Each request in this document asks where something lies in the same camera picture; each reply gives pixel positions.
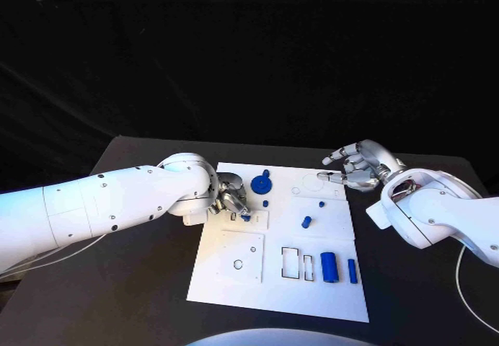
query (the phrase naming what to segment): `dark gray table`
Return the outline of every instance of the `dark gray table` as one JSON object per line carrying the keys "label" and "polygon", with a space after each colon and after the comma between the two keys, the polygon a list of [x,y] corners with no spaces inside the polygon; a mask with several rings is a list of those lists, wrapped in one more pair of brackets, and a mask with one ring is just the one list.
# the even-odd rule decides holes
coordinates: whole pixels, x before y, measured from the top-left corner
{"label": "dark gray table", "polygon": [[[200,154],[214,166],[224,161],[320,169],[330,151],[118,137],[92,174],[157,164],[177,152]],[[464,159],[399,158],[409,167],[446,171],[484,193]],[[418,250],[392,228],[379,230],[364,213],[377,196],[379,191],[347,191],[369,324],[185,301],[203,227],[185,227],[181,218],[164,215],[27,274],[0,314],[0,345],[181,345],[258,327],[305,329],[389,345],[497,344],[499,335],[474,320],[455,292],[459,244],[445,239]],[[478,315],[499,326],[499,270],[468,252],[461,288]]]}

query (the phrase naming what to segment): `blue object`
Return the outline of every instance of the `blue object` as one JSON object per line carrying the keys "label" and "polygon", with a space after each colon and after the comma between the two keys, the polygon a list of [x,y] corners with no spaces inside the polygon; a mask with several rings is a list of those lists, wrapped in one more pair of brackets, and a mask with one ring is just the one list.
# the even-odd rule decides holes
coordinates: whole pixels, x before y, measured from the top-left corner
{"label": "blue object", "polygon": [[324,283],[337,283],[340,278],[337,276],[335,256],[331,252],[322,252],[320,254],[321,263],[321,276]]}
{"label": "blue object", "polygon": [[302,227],[304,229],[308,228],[309,222],[311,222],[311,217],[309,217],[309,216],[305,216],[305,217],[304,217],[304,220],[302,220],[302,223],[301,223],[301,227]]}
{"label": "blue object", "polygon": [[259,195],[265,195],[269,192],[269,189],[272,188],[272,182],[268,179],[269,172],[268,169],[262,171],[262,175],[258,175],[252,178],[250,181],[250,189],[253,193],[258,193]]}
{"label": "blue object", "polygon": [[353,259],[347,260],[347,272],[350,273],[350,283],[357,283],[357,281],[356,281],[356,261]]}

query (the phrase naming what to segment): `robotic hand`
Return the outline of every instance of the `robotic hand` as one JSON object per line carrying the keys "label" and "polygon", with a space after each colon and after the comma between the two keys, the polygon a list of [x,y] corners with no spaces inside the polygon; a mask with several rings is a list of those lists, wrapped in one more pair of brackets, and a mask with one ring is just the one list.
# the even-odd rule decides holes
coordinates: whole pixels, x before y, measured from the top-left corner
{"label": "robotic hand", "polygon": [[83,179],[0,195],[0,273],[27,257],[158,218],[206,222],[206,210],[249,215],[242,179],[196,154],[174,154]]}
{"label": "robotic hand", "polygon": [[380,200],[366,213],[380,229],[392,226],[403,240],[419,249],[451,236],[475,256],[499,267],[499,231],[494,214],[499,198],[481,198],[452,175],[409,169],[373,141],[335,150],[322,160],[344,160],[346,174],[320,172],[317,178],[361,192],[379,184]]}

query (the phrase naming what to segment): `black curtain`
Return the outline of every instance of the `black curtain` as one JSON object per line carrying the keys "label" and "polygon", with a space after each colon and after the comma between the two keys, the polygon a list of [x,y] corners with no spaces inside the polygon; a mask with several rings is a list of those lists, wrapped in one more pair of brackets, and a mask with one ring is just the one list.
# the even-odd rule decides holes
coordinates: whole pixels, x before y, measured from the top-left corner
{"label": "black curtain", "polygon": [[495,189],[485,11],[1,3],[0,190],[86,175],[116,135],[315,148],[369,138],[462,156]]}

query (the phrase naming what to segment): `circular cutout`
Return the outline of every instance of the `circular cutout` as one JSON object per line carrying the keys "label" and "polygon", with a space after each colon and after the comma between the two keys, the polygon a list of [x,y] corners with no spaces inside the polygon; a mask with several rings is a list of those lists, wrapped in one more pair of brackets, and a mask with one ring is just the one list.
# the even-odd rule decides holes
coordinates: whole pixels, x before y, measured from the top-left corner
{"label": "circular cutout", "polygon": [[239,270],[242,268],[242,261],[239,259],[236,259],[233,261],[233,267]]}
{"label": "circular cutout", "polygon": [[307,174],[302,177],[302,186],[307,190],[317,192],[324,187],[324,181],[318,180],[314,174]]}

